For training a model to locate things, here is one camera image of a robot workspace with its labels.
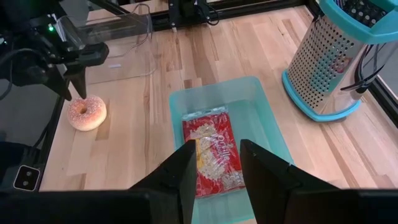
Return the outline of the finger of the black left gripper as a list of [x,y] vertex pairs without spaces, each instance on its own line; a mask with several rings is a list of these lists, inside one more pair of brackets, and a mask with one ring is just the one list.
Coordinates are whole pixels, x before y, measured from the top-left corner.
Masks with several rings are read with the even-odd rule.
[[46,74],[48,75],[48,79],[45,82],[45,86],[65,100],[70,101],[72,99],[71,93],[68,90],[68,85],[61,76],[58,68],[54,65],[46,71]]
[[86,99],[86,78],[85,78],[85,69],[68,69],[66,71],[66,78],[69,79],[74,86],[75,90],[79,94],[79,96],[83,99]]

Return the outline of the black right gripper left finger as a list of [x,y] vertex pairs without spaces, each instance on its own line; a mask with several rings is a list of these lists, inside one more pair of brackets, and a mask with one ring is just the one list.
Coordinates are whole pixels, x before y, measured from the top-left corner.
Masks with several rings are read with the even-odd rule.
[[189,140],[129,189],[131,222],[191,223],[196,181],[196,143]]

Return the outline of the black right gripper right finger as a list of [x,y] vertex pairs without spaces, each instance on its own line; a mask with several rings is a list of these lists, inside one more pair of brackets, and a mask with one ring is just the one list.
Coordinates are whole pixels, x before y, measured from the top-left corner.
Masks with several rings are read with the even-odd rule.
[[287,162],[260,145],[243,139],[240,161],[246,190],[258,223],[329,223],[320,202],[299,192],[315,193],[337,187]]

